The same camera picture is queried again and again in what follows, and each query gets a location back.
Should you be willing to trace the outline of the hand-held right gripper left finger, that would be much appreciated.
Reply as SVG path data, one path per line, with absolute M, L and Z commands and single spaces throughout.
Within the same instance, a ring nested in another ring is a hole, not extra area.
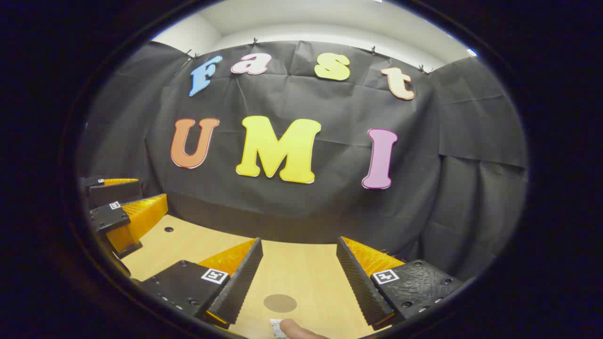
M 178 313 L 228 330 L 237 321 L 262 258 L 262 240 L 254 238 L 198 263 L 179 260 L 137 284 Z

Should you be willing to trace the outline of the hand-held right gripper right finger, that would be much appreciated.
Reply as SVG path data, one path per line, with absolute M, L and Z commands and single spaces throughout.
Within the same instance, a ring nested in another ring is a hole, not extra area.
M 336 256 L 362 315 L 376 331 L 424 313 L 464 286 L 426 260 L 403 262 L 344 236 L 337 240 Z

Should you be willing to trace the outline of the round brown coaster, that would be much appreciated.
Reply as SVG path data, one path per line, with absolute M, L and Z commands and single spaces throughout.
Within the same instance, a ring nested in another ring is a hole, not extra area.
M 297 308 L 295 298 L 285 294 L 271 294 L 263 299 L 263 305 L 274 313 L 290 313 Z

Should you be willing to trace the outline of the wooden desktop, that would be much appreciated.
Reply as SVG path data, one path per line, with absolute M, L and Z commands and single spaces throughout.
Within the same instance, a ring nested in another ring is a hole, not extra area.
M 178 260 L 198 263 L 245 241 L 247 237 L 166 215 L 142 236 L 142 249 L 123 258 L 123 263 L 132 277 L 142 281 Z M 336 245 L 263 240 L 262 248 L 262 261 L 230 332 L 249 339 L 274 339 L 269 319 L 291 318 L 330 339 L 373 334 L 336 257 Z M 295 298 L 297 308 L 290 313 L 269 311 L 263 300 L 271 294 Z

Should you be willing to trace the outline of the black backdrop cloth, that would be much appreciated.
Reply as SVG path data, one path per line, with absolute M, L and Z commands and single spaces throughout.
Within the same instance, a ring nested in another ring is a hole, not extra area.
M 321 124 L 315 182 L 236 174 L 243 119 L 282 135 Z M 339 236 L 460 279 L 514 232 L 528 178 L 525 137 L 499 79 L 467 58 L 430 74 L 317 41 L 263 41 L 187 60 L 151 42 L 111 75 L 81 140 L 82 176 L 139 178 L 170 213 L 222 232 L 329 244 Z

